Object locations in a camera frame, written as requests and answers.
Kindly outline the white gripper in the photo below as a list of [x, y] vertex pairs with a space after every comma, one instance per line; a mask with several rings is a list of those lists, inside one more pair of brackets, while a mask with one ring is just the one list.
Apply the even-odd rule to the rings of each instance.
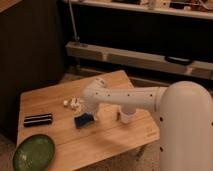
[[99, 104], [92, 102], [84, 102], [81, 107], [83, 113], [91, 114], [94, 117], [95, 121], [99, 120], [98, 117]]

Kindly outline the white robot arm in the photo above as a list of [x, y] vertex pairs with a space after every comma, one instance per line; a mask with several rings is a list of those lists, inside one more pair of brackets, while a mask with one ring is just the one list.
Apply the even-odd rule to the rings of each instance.
[[157, 115], [160, 171], [213, 171], [213, 98], [201, 85], [180, 81], [168, 87], [109, 89], [97, 78], [83, 90], [85, 110], [101, 103], [121, 107], [129, 121], [138, 108]]

